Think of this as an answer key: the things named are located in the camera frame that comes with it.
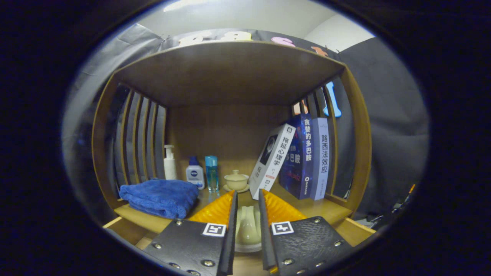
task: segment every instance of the orange gripper part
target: orange gripper part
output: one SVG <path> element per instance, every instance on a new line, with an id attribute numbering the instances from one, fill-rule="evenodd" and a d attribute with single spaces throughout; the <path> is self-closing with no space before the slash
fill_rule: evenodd
<path id="1" fill-rule="evenodd" d="M 202 223 L 218 223 L 228 225 L 230 216 L 230 207 L 234 198 L 234 191 L 230 191 L 221 197 L 215 199 L 212 203 L 205 206 L 194 216 L 190 217 L 190 221 Z"/>
<path id="2" fill-rule="evenodd" d="M 278 196 L 262 190 L 264 200 L 266 202 L 266 210 L 268 212 L 268 223 L 283 222 L 283 221 L 299 221 L 307 217 L 292 205 L 288 204 Z"/>

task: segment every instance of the light blue book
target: light blue book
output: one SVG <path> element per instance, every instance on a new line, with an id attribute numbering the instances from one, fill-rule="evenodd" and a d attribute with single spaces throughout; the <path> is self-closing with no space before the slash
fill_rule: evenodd
<path id="1" fill-rule="evenodd" d="M 326 118 L 312 119 L 312 189 L 310 198 L 319 200 L 324 198 L 329 173 L 329 128 Z"/>

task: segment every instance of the blue towel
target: blue towel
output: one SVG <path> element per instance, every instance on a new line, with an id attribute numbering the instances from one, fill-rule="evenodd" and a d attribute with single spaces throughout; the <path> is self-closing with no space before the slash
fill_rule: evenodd
<path id="1" fill-rule="evenodd" d="M 123 185 L 119 196 L 136 210 L 164 218 L 183 219 L 198 198 L 198 187 L 181 180 L 152 179 Z"/>

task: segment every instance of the book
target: book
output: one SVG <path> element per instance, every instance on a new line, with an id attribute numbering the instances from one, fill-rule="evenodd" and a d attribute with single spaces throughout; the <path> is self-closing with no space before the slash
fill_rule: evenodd
<path id="1" fill-rule="evenodd" d="M 280 185 L 297 199 L 309 198 L 312 189 L 311 121 L 310 114 L 299 114 L 287 122 L 295 127 L 295 134 L 281 168 Z"/>
<path id="2" fill-rule="evenodd" d="M 285 161 L 288 148 L 292 142 L 295 128 L 283 124 L 273 129 L 266 139 L 261 155 L 248 180 L 250 194 L 259 199 L 259 189 L 269 191 Z"/>
<path id="3" fill-rule="evenodd" d="M 313 177 L 310 198 L 324 198 L 329 173 L 329 128 L 326 118 L 312 119 L 312 160 Z"/>

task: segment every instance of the blue book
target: blue book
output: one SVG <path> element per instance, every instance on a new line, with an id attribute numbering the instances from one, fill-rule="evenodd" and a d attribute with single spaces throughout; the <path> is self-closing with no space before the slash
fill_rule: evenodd
<path id="1" fill-rule="evenodd" d="M 329 128 L 326 118 L 312 119 L 312 159 L 314 171 L 310 197 L 313 200 L 323 199 L 326 194 L 329 173 Z"/>
<path id="2" fill-rule="evenodd" d="M 312 186 L 312 132 L 310 114 L 287 121 L 295 127 L 292 143 L 280 171 L 280 185 L 298 199 L 309 198 Z"/>

